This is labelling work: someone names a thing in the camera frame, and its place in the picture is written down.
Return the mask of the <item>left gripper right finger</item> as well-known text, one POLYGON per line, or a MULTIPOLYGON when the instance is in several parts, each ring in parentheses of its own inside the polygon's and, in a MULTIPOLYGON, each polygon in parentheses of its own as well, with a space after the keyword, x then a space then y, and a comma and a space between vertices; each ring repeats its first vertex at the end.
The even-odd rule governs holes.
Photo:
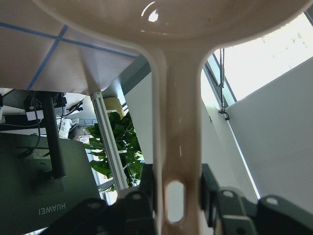
POLYGON ((219 186, 210 167, 201 166, 201 209, 215 235, 311 235, 313 215, 277 195, 252 203, 235 188, 219 186))

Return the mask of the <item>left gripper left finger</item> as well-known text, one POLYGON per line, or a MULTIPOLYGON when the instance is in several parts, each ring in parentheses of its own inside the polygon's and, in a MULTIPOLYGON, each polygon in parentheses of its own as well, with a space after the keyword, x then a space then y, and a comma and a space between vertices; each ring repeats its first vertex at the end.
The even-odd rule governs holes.
POLYGON ((112 205, 89 198, 48 226, 44 235, 155 235, 153 165, 145 164, 140 185, 121 191, 112 205))

